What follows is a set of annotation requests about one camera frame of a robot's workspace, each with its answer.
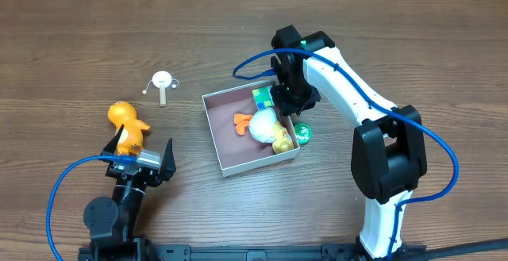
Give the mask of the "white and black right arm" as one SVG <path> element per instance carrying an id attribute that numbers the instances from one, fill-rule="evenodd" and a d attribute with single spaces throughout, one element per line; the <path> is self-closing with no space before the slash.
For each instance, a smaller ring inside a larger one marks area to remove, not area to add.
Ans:
<path id="1" fill-rule="evenodd" d="M 367 259 L 382 260 L 402 246 L 392 231 L 402 224 L 398 202 L 408 200 L 427 171 L 421 122 L 413 106 L 397 107 L 377 94 L 346 63 L 322 31 L 301 36 L 293 25 L 276 31 L 271 67 L 279 80 L 271 94 L 283 116 L 300 114 L 326 97 L 353 129 L 351 172 L 366 198 L 358 244 Z"/>

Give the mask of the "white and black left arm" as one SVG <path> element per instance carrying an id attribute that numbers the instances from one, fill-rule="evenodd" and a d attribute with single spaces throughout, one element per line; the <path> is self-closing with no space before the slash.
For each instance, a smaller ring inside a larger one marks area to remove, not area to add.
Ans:
<path id="1" fill-rule="evenodd" d="M 106 176 L 116 180 L 112 196 L 95 198 L 84 209 L 83 221 L 93 245 L 105 247 L 132 240 L 146 189 L 169 181 L 176 171 L 172 140 L 164 154 L 143 150 L 136 156 L 116 155 L 120 137 L 117 133 L 100 153 L 108 163 Z"/>

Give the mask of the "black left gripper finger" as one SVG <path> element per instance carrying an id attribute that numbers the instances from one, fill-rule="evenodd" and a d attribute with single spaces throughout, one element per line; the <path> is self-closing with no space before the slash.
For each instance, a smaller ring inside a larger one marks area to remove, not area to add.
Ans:
<path id="1" fill-rule="evenodd" d="M 175 157 L 173 154 L 173 140 L 170 138 L 165 148 L 164 156 L 161 160 L 160 177 L 163 181 L 169 181 L 176 171 Z"/>
<path id="2" fill-rule="evenodd" d="M 114 155 L 117 149 L 118 142 L 121 138 L 121 134 L 123 132 L 124 125 L 117 130 L 115 136 L 110 140 L 106 146 L 102 149 L 102 155 Z"/>

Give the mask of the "orange dinosaur figure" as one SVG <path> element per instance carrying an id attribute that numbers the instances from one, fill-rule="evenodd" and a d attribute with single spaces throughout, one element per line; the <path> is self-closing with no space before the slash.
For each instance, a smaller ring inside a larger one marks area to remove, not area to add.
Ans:
<path id="1" fill-rule="evenodd" d="M 114 124 L 116 134 L 120 133 L 117 153 L 139 155 L 144 149 L 144 132 L 151 127 L 137 118 L 135 108 L 128 102 L 115 102 L 108 110 L 108 119 Z"/>

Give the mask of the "white box with pink inside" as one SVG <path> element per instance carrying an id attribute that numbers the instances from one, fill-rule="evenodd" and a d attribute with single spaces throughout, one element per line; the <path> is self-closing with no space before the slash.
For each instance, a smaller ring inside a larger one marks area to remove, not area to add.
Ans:
<path id="1" fill-rule="evenodd" d="M 245 130 L 240 135 L 236 131 L 234 116 L 236 114 L 253 115 L 258 111 L 253 91 L 265 86 L 275 86 L 274 79 L 250 82 L 226 90 L 219 90 L 202 96 L 207 121 L 221 173 L 228 177 L 256 168 L 281 163 L 297 156 L 300 144 L 296 140 L 292 120 L 288 116 L 278 116 L 278 121 L 291 136 L 294 149 L 277 154 L 271 143 L 255 140 Z"/>

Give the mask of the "green round spinning top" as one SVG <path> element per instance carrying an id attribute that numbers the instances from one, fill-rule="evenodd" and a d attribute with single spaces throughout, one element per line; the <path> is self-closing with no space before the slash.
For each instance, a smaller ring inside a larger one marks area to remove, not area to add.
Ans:
<path id="1" fill-rule="evenodd" d="M 300 145 L 306 145 L 312 138 L 312 130 L 308 124 L 298 123 L 294 125 L 295 137 Z"/>

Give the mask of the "white plush duck toy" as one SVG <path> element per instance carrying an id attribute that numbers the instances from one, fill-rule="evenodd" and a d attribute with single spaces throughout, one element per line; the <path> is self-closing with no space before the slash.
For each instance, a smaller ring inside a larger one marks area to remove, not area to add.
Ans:
<path id="1" fill-rule="evenodd" d="M 254 140 L 270 144 L 275 154 L 294 150 L 288 129 L 279 121 L 276 111 L 271 107 L 258 110 L 253 115 L 235 113 L 233 122 L 237 135 L 243 136 L 249 131 Z"/>

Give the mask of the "multicoloured puzzle cube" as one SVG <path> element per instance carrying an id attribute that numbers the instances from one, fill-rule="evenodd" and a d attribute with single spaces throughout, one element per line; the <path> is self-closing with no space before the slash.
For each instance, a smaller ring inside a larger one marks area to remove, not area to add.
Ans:
<path id="1" fill-rule="evenodd" d="M 272 85 L 269 85 L 252 90 L 252 96 L 258 110 L 275 106 L 273 97 L 271 96 L 271 88 Z"/>

